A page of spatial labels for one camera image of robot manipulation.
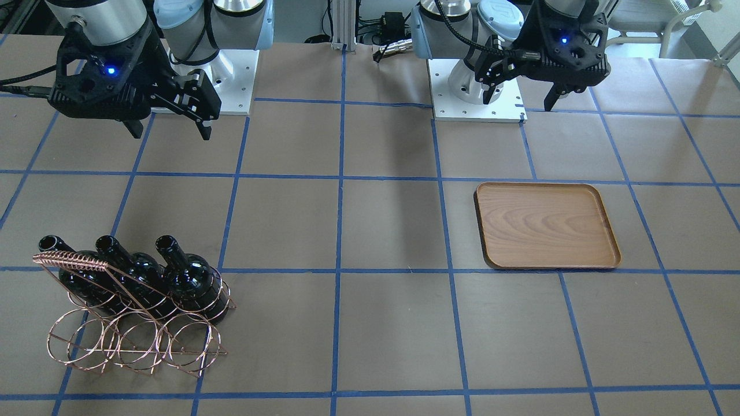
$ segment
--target tray rim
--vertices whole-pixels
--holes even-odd
[[[485,225],[482,221],[482,216],[480,212],[480,202],[478,200],[478,192],[484,188],[484,187],[524,187],[524,188],[531,188],[531,187],[540,187],[540,188],[580,188],[580,189],[586,189],[596,201],[596,208],[599,210],[599,215],[601,216],[602,220],[604,221],[604,228],[607,232],[607,238],[609,240],[610,246],[613,248],[614,253],[614,262],[609,264],[603,264],[603,265],[568,265],[568,266],[507,266],[501,263],[497,263],[494,261],[493,258],[491,258],[491,254],[488,252],[488,247],[485,244]],[[614,235],[614,230],[611,226],[611,220],[609,219],[609,215],[606,211],[606,206],[604,205],[604,201],[602,199],[601,193],[599,190],[591,185],[591,184],[573,184],[573,183],[567,183],[567,182],[550,182],[550,183],[538,183],[538,182],[482,182],[475,188],[475,192],[473,195],[474,202],[475,202],[475,210],[476,210],[476,219],[478,221],[478,230],[480,231],[480,239],[481,244],[483,248],[483,254],[485,257],[485,260],[489,265],[492,265],[494,268],[498,269],[516,269],[516,270],[558,270],[558,269],[586,269],[586,270],[602,270],[602,269],[616,269],[619,267],[619,265],[622,263],[622,251],[619,248],[619,243],[616,241],[616,236]]]

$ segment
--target white chair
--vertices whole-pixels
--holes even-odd
[[[621,0],[609,20],[609,28],[619,31],[619,36],[606,45],[661,44],[659,56],[665,58],[671,33],[690,26],[707,10],[720,9],[722,0]],[[628,36],[628,32],[653,32],[658,37]]]

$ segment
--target black bottle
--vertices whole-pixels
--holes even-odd
[[[75,251],[56,235],[47,235],[42,238],[38,242],[38,249],[42,252]],[[100,256],[96,252],[83,250],[78,253],[89,255],[94,259],[101,260]],[[107,273],[93,272],[89,270],[75,270],[75,273],[79,274],[83,278],[74,273],[68,272],[67,270],[60,269],[58,274],[59,281],[64,285],[64,287],[69,289],[70,292],[85,301],[88,306],[97,306],[106,316],[117,315],[126,309],[126,306],[121,302],[120,297],[115,296],[111,298],[111,296],[114,293],[118,293],[118,291],[115,288],[117,285]],[[99,284],[107,290],[90,283],[90,281]]]
[[[130,254],[121,246],[121,244],[111,235],[104,235],[95,242],[95,248],[100,256],[111,266],[122,272],[131,275],[138,282],[150,286],[160,293],[151,290],[142,284],[137,283],[128,277],[118,275],[118,281],[121,282],[131,295],[145,307],[154,318],[167,318],[175,310],[172,301],[166,298],[167,285],[162,281],[162,272],[164,269],[152,256],[142,252]],[[133,308],[138,309],[138,305],[132,304]]]
[[[210,323],[221,322],[228,310],[226,293],[221,292],[221,279],[199,255],[185,254],[171,235],[157,239],[157,251],[167,267],[164,281],[169,292],[183,310],[200,311]]]

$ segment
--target wine rack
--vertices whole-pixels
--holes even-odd
[[[212,304],[198,311],[189,311],[178,306],[165,317],[157,319],[151,309],[160,306],[167,299],[177,305],[175,299],[167,293],[159,292],[163,295],[162,301],[150,308],[144,307],[115,276],[123,276],[151,290],[156,289],[137,281],[106,261],[76,252],[52,251],[34,255],[33,262],[39,264],[54,281],[64,287],[70,302],[76,306],[56,320],[47,336],[49,356],[65,366],[101,374],[111,367],[153,374],[158,366],[164,364],[199,378],[216,358],[228,354],[221,344],[221,334],[216,326],[201,314]],[[125,310],[107,315],[97,308],[99,305],[86,304],[61,284],[50,267],[67,270],[105,290],[110,298],[101,304],[119,297],[126,305]],[[86,279],[78,271],[105,272],[121,291],[106,289]],[[235,309],[229,285],[220,279],[216,269],[213,272],[221,282],[219,296],[214,302],[223,294],[227,302],[226,309],[221,313]]]

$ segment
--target wood grain surface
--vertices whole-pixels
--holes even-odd
[[[611,269],[622,260],[599,192],[586,184],[488,182],[476,191],[487,260],[512,269]]]

